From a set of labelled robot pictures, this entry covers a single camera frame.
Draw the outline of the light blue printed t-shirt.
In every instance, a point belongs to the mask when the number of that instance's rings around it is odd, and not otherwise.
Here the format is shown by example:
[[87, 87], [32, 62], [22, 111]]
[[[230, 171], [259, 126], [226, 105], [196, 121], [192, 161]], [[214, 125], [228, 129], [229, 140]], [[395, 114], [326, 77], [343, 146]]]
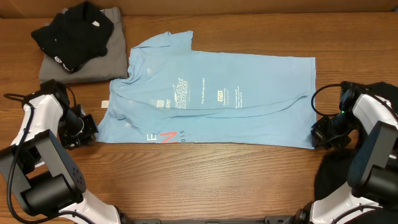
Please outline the light blue printed t-shirt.
[[129, 77], [109, 85], [99, 142], [232, 142], [310, 149], [313, 57], [192, 49], [193, 32], [133, 47]]

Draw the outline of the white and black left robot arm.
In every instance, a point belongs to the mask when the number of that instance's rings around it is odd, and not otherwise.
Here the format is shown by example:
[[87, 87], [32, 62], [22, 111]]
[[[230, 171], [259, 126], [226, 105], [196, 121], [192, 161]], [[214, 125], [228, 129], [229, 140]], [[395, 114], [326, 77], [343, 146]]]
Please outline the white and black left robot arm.
[[24, 119], [11, 145], [1, 150], [1, 175], [7, 183], [7, 206], [21, 223], [12, 204], [16, 199], [38, 223], [67, 218], [74, 223], [128, 223], [117, 207], [108, 205], [87, 188], [69, 151], [94, 143], [98, 127], [83, 107], [70, 101], [71, 89], [50, 80], [39, 91], [23, 96], [6, 93], [21, 102]]

